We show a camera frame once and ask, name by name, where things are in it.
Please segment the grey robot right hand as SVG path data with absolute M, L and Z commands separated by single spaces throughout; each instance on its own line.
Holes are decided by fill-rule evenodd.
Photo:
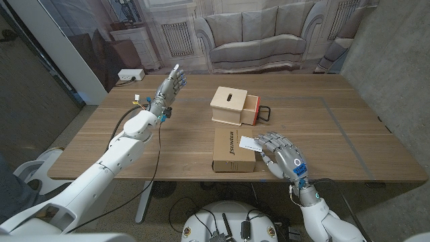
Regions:
M 273 162 L 263 151 L 260 155 L 270 172 L 277 178 L 288 179 L 299 188 L 308 182 L 308 169 L 302 151 L 285 136 L 277 132 L 260 134 L 254 140 L 275 155 Z

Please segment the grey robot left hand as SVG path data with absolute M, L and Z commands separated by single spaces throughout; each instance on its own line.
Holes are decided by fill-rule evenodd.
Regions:
M 155 98 L 148 106 L 149 112 L 156 116 L 171 115 L 171 104 L 174 102 L 176 95 L 181 88 L 186 85 L 186 77 L 183 70 L 179 70 L 176 64 L 169 76 L 159 85 Z

